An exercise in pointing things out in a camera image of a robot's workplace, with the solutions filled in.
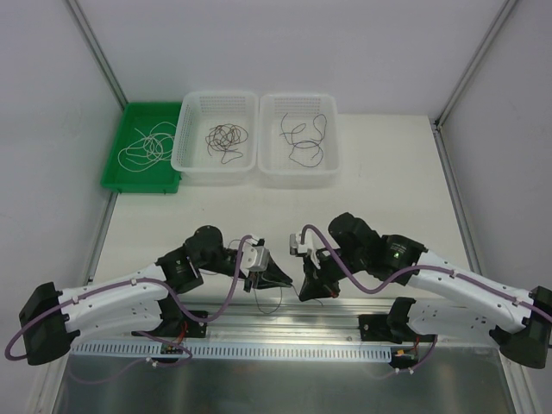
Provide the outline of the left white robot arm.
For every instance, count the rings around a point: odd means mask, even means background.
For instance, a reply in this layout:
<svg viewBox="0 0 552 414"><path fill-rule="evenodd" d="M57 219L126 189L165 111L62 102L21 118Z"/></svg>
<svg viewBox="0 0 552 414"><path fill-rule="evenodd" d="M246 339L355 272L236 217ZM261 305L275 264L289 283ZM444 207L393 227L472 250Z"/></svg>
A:
<svg viewBox="0 0 552 414"><path fill-rule="evenodd" d="M224 302L212 314L189 310L179 300L203 284L203 272L231 279ZM52 282L39 285L19 313L21 328L9 340L4 356L39 366L87 340L131 332L171 336L181 322L207 325L217 320L239 285L250 292L292 284L264 239L245 235L236 248L228 248L222 232L205 225L182 246L111 282L69 289L58 289Z"/></svg>

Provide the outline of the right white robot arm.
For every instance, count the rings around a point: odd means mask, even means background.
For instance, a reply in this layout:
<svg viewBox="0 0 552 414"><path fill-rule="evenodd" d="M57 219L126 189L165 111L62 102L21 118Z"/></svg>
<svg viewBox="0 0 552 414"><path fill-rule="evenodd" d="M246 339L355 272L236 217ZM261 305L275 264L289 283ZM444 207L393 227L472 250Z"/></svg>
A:
<svg viewBox="0 0 552 414"><path fill-rule="evenodd" d="M543 369L551 348L551 291L530 291L469 272L403 235L379 235L345 212L328 227L329 236L306 224L289 240L303 261L302 302L337 298L348 279L361 292L376 294L396 283L439 296L437 301L397 297L384 315L361 315L365 342L429 342L465 338L496 348L519 365Z"/></svg>

